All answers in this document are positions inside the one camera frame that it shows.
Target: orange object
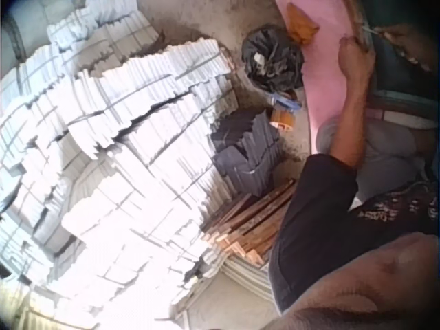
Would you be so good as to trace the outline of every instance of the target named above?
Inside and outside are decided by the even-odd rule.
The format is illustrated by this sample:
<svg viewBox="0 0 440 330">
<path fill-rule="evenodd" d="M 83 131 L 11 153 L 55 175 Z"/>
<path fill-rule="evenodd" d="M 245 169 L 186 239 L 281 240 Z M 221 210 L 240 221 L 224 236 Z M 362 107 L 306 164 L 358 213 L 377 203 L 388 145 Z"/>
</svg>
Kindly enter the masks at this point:
<svg viewBox="0 0 440 330">
<path fill-rule="evenodd" d="M 319 30 L 319 25 L 313 22 L 300 8 L 294 4 L 287 5 L 289 35 L 300 45 L 308 45 Z"/>
<path fill-rule="evenodd" d="M 295 126 L 295 117 L 291 113 L 274 107 L 270 124 L 283 131 L 291 131 Z"/>
</svg>

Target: person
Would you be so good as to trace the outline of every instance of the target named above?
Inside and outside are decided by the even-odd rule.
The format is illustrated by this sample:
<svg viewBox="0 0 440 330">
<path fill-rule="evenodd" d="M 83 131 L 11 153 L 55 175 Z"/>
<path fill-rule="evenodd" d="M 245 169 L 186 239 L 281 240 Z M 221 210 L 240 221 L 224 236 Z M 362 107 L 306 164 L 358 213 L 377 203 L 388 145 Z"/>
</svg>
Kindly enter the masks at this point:
<svg viewBox="0 0 440 330">
<path fill-rule="evenodd" d="M 414 30 L 380 31 L 438 67 Z M 415 161 L 432 161 L 436 132 L 366 119 L 374 64 L 355 38 L 341 39 L 344 108 L 318 133 L 321 153 L 307 159 L 272 249 L 282 316 L 264 330 L 440 329 L 438 183 Z M 363 204 L 349 210 L 356 195 Z"/>
</svg>

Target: black shirt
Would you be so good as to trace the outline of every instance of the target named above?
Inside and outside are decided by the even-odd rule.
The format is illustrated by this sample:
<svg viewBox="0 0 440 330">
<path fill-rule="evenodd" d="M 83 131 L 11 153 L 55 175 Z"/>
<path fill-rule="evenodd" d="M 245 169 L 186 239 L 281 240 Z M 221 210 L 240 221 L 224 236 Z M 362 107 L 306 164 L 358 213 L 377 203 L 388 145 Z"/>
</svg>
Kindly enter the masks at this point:
<svg viewBox="0 0 440 330">
<path fill-rule="evenodd" d="M 438 235 L 437 187 L 415 182 L 349 212 L 356 171 L 329 155 L 309 157 L 270 258 L 278 308 L 288 309 L 321 277 L 404 234 Z"/>
</svg>

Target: hand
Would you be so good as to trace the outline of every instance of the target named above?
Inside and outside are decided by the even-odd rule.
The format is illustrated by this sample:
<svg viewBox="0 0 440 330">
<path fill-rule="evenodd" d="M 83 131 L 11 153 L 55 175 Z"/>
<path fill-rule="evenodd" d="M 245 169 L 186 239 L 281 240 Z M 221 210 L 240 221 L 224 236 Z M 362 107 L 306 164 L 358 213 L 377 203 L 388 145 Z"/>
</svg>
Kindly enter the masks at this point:
<svg viewBox="0 0 440 330">
<path fill-rule="evenodd" d="M 375 52 L 372 49 L 365 52 L 354 36 L 342 38 L 339 44 L 339 67 L 347 86 L 366 89 L 374 70 Z"/>
<path fill-rule="evenodd" d="M 434 41 L 418 32 L 409 24 L 399 24 L 388 27 L 376 27 L 393 45 L 403 49 L 400 54 L 410 62 L 420 63 L 426 71 L 436 71 L 438 68 L 438 50 Z"/>
</svg>

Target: black plastic bag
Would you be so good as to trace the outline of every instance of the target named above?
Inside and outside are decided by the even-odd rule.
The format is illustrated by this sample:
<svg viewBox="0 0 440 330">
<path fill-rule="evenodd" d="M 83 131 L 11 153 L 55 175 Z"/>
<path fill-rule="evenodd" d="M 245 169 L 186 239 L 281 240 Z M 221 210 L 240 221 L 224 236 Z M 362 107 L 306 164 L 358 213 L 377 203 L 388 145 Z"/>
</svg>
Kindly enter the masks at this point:
<svg viewBox="0 0 440 330">
<path fill-rule="evenodd" d="M 303 86 L 303 53 L 286 30 L 264 25 L 250 32 L 241 54 L 247 77 L 259 89 L 274 93 Z"/>
</svg>

